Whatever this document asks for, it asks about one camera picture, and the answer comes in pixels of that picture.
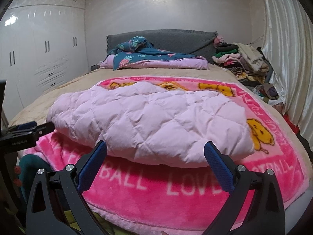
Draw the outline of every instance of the folded clothes pile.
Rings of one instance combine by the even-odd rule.
[[[226,43],[221,36],[216,37],[214,46],[216,54],[212,57],[213,61],[231,71],[243,85],[255,87],[265,82],[269,66],[254,47]]]

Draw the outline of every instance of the white wall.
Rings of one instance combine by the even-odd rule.
[[[255,48],[262,47],[265,39],[265,3],[264,0],[249,0],[251,24],[252,24],[252,44]]]
[[[86,0],[89,66],[106,56],[106,36],[152,29],[218,31],[228,42],[252,41],[248,0]]]

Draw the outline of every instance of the red object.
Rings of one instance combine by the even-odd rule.
[[[19,179],[14,179],[13,183],[17,186],[17,187],[21,187],[22,186],[22,182]]]
[[[15,166],[14,167],[14,173],[17,175],[20,175],[22,173],[22,169],[20,166]]]
[[[297,133],[300,132],[299,126],[294,125],[294,124],[292,124],[292,122],[290,122],[289,116],[288,116],[287,113],[284,114],[283,117],[284,117],[285,121],[287,122],[287,124],[290,126],[290,128],[292,129],[292,131],[293,131],[295,134],[297,134]]]
[[[229,61],[224,63],[224,66],[229,66],[231,64],[235,64],[235,63],[232,60],[229,60]]]

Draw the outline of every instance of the clothing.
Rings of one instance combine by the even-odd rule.
[[[234,65],[234,61],[233,60],[228,60],[224,63],[224,66],[230,66],[230,65]]]
[[[238,53],[237,49],[232,49],[230,51],[219,52],[219,53],[215,54],[215,57],[216,58],[220,58],[220,57],[222,57],[223,55],[226,55],[226,54],[237,54],[237,53]]]
[[[224,38],[221,36],[221,35],[218,35],[215,39],[214,39],[214,42],[213,42],[213,46],[215,48],[221,46],[225,44],[225,41],[224,41]]]
[[[220,58],[217,58],[216,56],[212,56],[212,59],[214,62],[218,64],[222,64],[222,63],[227,62],[228,60],[239,61],[240,57],[241,57],[240,54],[225,54],[221,56]]]
[[[217,47],[216,48],[216,53],[219,52],[227,52],[227,51],[231,51],[233,49],[239,49],[239,47],[237,45],[230,45],[230,46],[226,46],[226,47]]]
[[[265,76],[265,77],[267,76],[267,72],[269,71],[269,67],[267,63],[264,62],[259,71],[254,71],[243,56],[240,57],[239,61],[242,64],[242,66],[245,68],[245,70],[254,72],[260,76]]]
[[[251,87],[256,87],[257,85],[260,85],[260,83],[258,81],[251,81],[247,78],[244,78],[242,80],[238,80],[241,84],[243,84],[244,86],[251,86]]]
[[[264,90],[268,96],[268,98],[270,98],[271,100],[277,100],[279,98],[276,89],[274,88],[274,86],[270,83],[264,83],[263,84]]]
[[[220,47],[229,47],[231,46],[231,43],[224,43],[224,44],[220,44]]]
[[[260,54],[254,47],[250,45],[244,45],[242,43],[234,43],[235,45],[239,46],[239,53],[243,56],[246,60],[249,67],[252,69],[253,72],[258,72],[261,70],[261,67],[264,64],[263,55]]]

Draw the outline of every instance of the green cloth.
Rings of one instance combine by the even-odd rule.
[[[238,53],[238,49],[232,49],[231,51],[217,53],[215,54],[215,57],[221,58],[223,55],[226,55],[226,54],[237,54],[237,53]]]
[[[32,183],[35,179],[37,171],[41,168],[44,168],[47,172],[51,172],[53,170],[48,163],[37,155],[24,155],[18,165],[22,170],[22,173],[18,175],[18,178],[21,180],[23,185],[21,187],[21,192],[27,204]]]

